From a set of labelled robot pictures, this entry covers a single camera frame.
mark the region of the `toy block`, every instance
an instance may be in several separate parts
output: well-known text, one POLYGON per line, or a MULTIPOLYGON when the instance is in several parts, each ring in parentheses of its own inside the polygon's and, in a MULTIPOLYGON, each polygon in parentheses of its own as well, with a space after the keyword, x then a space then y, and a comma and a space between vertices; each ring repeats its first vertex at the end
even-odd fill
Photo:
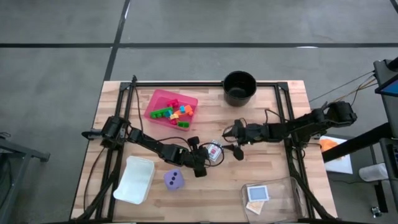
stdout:
POLYGON ((177 125, 181 128, 189 128, 189 122, 187 121, 179 121, 177 125))
POLYGON ((174 99, 174 100, 170 100, 167 102, 167 106, 171 106, 171 107, 178 107, 178 99, 174 99))
POLYGON ((165 114, 166 114, 165 117, 168 118, 168 117, 170 117, 173 114, 173 111, 168 110, 168 111, 165 112, 165 114))
POLYGON ((185 106, 184 109, 185 109, 185 113, 182 113, 181 110, 178 110, 178 111, 174 112, 174 114, 178 114, 179 116, 184 116, 184 115, 192 116, 193 115, 193 110, 192 110, 191 105, 185 106))
POLYGON ((191 105, 185 106, 185 113, 188 114, 189 116, 193 115, 193 109, 192 109, 191 105))
POLYGON ((177 118, 179 118, 179 116, 178 116, 178 114, 172 114, 172 115, 170 115, 169 118, 170 119, 177 119, 177 118))
POLYGON ((170 111, 170 110, 172 111, 173 108, 172 107, 168 107, 168 108, 163 108, 163 109, 160 109, 160 110, 152 111, 152 112, 150 112, 150 117, 152 119, 161 118, 163 116, 166 116, 166 111, 170 111))

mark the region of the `small white box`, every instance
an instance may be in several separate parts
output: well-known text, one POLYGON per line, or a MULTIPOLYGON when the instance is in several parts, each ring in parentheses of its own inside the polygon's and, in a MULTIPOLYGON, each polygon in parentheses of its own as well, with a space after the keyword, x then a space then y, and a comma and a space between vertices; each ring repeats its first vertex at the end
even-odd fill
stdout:
POLYGON ((155 174, 153 161, 129 156, 119 187, 113 197, 125 202, 141 204, 146 200, 155 174))
POLYGON ((218 156, 219 156, 220 153, 221 153, 221 148, 220 148, 220 147, 221 147, 221 144, 218 143, 216 140, 212 140, 211 143, 212 143, 212 144, 209 144, 209 145, 207 146, 207 150, 208 150, 208 152, 209 152, 209 158, 210 158, 213 162, 216 162, 218 156))

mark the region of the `pink plastic bin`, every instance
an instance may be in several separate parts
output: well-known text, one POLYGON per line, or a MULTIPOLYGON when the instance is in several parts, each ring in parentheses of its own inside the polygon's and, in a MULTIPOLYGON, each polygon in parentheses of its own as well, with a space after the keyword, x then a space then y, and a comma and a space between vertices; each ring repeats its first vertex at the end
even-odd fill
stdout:
MULTIPOLYGON (((195 116, 197 106, 198 106, 198 99, 196 99, 196 98, 184 96, 184 95, 181 95, 178 93, 172 93, 170 91, 165 91, 165 90, 155 90, 154 94, 152 95, 152 98, 150 99, 149 105, 148 105, 147 109, 145 110, 144 117, 146 119, 148 119, 150 122, 161 124, 161 125, 169 127, 169 128, 175 128, 175 129, 179 129, 182 131, 189 131, 189 129, 192 126, 192 121, 193 121, 193 117, 195 116), (168 118, 152 119, 150 117, 150 112, 166 108, 167 102, 170 100, 174 100, 174 99, 178 100, 178 103, 180 106, 191 105, 192 111, 193 111, 193 116, 185 115, 178 119, 179 121, 188 121, 189 128, 180 128, 177 125, 172 125, 168 118)), ((179 110, 179 107, 173 108, 173 112, 175 112, 177 110, 179 110)))

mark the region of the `small card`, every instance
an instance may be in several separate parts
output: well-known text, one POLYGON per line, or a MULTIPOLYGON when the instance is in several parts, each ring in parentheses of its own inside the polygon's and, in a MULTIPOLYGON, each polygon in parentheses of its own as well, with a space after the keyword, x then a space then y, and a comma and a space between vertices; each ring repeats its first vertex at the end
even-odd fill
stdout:
MULTIPOLYGON (((218 146, 220 146, 221 144, 218 143, 216 140, 211 140, 211 143, 216 144, 218 146)), ((213 161, 216 162, 218 156, 221 153, 221 149, 220 147, 217 147, 213 144, 209 144, 207 147, 207 150, 209 151, 209 158, 213 161)))
POLYGON ((249 202, 264 202, 268 201, 268 190, 267 186, 253 186, 248 187, 248 199, 249 202))
POLYGON ((262 206, 264 205, 264 202, 248 202, 246 205, 246 208, 257 215, 260 215, 262 206))

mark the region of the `white plastic container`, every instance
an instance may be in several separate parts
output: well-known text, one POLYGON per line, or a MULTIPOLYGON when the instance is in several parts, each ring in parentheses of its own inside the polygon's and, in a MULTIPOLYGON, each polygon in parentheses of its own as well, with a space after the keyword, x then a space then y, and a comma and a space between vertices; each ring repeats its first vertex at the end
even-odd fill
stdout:
POLYGON ((154 174, 154 162, 129 156, 119 187, 113 192, 113 197, 125 202, 141 204, 148 196, 154 174))
POLYGON ((366 182, 388 179, 385 163, 360 168, 359 176, 366 182))

